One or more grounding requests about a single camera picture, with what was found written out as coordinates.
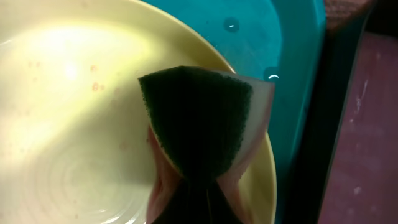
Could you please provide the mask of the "yellow plate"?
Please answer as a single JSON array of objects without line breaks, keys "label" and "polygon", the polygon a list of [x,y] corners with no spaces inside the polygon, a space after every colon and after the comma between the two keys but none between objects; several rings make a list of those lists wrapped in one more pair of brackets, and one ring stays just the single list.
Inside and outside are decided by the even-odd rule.
[{"label": "yellow plate", "polygon": [[138,78],[231,71],[142,1],[1,1],[1,222],[144,223],[155,182]]}]

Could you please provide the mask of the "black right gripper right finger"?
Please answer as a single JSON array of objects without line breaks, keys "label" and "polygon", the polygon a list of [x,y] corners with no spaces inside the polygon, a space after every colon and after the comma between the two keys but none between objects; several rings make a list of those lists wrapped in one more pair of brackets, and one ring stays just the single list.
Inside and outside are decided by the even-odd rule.
[{"label": "black right gripper right finger", "polygon": [[207,198],[211,224],[242,224],[217,182],[208,188]]}]

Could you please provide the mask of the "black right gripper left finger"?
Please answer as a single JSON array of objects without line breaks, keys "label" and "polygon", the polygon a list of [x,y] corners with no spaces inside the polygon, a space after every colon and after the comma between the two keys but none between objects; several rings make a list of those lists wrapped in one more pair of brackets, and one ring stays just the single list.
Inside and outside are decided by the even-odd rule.
[{"label": "black right gripper left finger", "polygon": [[181,180],[177,189],[152,224],[207,223],[207,189],[194,187]]}]

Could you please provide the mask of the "green scouring sponge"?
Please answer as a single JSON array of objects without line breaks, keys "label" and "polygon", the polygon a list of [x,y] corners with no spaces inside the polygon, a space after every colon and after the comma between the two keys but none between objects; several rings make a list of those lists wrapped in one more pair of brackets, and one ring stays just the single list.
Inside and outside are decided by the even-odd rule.
[{"label": "green scouring sponge", "polygon": [[191,66],[144,75],[139,85],[157,169],[147,222],[186,180],[207,190],[217,182],[236,216],[248,223],[238,183],[265,138],[274,85]]}]

